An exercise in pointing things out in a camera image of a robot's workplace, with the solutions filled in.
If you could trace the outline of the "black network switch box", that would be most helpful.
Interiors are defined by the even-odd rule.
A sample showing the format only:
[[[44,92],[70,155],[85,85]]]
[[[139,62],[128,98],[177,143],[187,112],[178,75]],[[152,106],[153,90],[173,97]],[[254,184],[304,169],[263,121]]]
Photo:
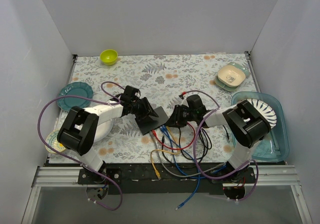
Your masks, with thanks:
[[[155,112],[158,115],[158,117],[147,116],[145,119],[141,120],[138,120],[137,117],[135,118],[135,121],[142,135],[146,135],[152,130],[158,129],[160,126],[164,125],[168,121],[169,117],[162,106],[157,107],[155,109]]]

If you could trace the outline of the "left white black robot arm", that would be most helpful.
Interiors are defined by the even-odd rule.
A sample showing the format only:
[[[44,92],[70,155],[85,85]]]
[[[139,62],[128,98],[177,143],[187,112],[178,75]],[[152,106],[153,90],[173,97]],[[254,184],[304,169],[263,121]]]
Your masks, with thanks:
[[[104,104],[95,107],[70,109],[57,135],[57,141],[66,149],[76,152],[80,163],[90,170],[89,178],[95,184],[106,180],[106,171],[101,168],[103,160],[92,148],[98,126],[129,114],[135,115],[137,122],[150,122],[159,114],[152,108],[146,97],[139,97],[139,89],[127,85]]]

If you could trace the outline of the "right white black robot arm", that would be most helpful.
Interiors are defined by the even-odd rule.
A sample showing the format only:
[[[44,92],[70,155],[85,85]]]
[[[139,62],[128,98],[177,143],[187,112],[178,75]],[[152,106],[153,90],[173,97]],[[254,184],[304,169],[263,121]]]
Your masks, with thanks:
[[[200,128],[229,127],[237,143],[226,162],[226,176],[230,182],[237,183],[245,176],[244,164],[249,164],[257,145],[276,126],[277,116],[269,104],[254,98],[230,107],[208,110],[200,96],[194,94],[174,107],[165,125],[181,128],[187,122],[196,122]]]

